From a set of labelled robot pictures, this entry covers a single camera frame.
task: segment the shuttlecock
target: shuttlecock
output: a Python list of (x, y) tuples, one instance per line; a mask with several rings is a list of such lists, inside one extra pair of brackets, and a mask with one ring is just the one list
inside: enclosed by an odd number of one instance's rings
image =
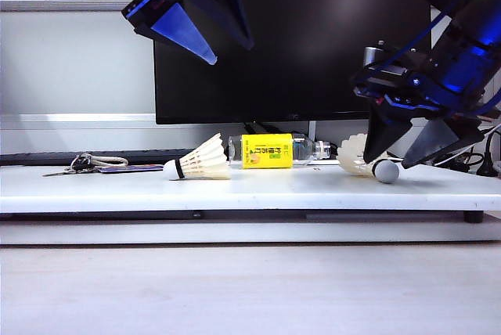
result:
[(216, 134), (181, 159), (168, 161), (164, 165), (164, 174), (169, 180), (179, 180), (180, 178), (229, 179), (229, 166), (222, 147), (221, 134)]
[(341, 168), (352, 175), (373, 176), (386, 184), (395, 182), (400, 172), (397, 164), (390, 161), (386, 153), (370, 163), (363, 160), (366, 140), (366, 134), (357, 134), (341, 143), (341, 147), (337, 149), (337, 160)]

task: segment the computer monitor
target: computer monitor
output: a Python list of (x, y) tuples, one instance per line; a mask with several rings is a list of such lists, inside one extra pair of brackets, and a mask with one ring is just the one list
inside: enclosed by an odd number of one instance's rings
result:
[[(430, 22), (424, 0), (242, 0), (247, 51), (201, 11), (188, 14), (218, 62), (154, 46), (158, 124), (311, 121), (368, 117), (350, 77), (364, 48), (403, 46)], [(416, 48), (429, 51), (430, 38)]]

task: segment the white wall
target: white wall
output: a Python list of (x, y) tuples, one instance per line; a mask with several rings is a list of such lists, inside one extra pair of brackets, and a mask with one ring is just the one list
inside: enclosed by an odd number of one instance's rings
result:
[[(216, 131), (243, 132), (238, 124), (155, 125), (153, 45), (119, 12), (2, 12), (0, 23), (2, 153), (194, 147)], [(424, 125), (416, 122), (394, 152), (405, 152)], [(361, 131), (365, 121), (317, 127), (334, 142)]]

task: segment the keys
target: keys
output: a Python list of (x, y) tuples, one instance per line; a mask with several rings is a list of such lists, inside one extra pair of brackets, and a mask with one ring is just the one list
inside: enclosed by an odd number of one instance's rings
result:
[(77, 173), (76, 171), (65, 169), (62, 172), (56, 172), (56, 173), (48, 173), (47, 175), (43, 175), (43, 177), (52, 177), (52, 176), (63, 176), (63, 175), (72, 175), (74, 173)]
[(53, 176), (62, 176), (62, 175), (74, 175), (76, 173), (93, 173), (97, 172), (96, 166), (91, 162), (91, 155), (81, 154), (74, 158), (71, 162), (70, 166), (64, 168), (62, 172), (49, 173), (47, 175), (43, 175), (43, 177), (53, 177)]
[(97, 172), (97, 168), (93, 165), (86, 165), (85, 167), (78, 166), (78, 164), (75, 164), (73, 168), (66, 168), (62, 172), (56, 172), (56, 173), (48, 173), (47, 175), (43, 175), (43, 177), (52, 177), (52, 176), (64, 176), (64, 175), (75, 175), (75, 174), (80, 174), (80, 173), (94, 173)]

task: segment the yellow label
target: yellow label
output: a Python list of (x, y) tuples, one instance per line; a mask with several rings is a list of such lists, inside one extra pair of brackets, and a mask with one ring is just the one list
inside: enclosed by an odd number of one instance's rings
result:
[(243, 168), (291, 168), (291, 134), (242, 135)]

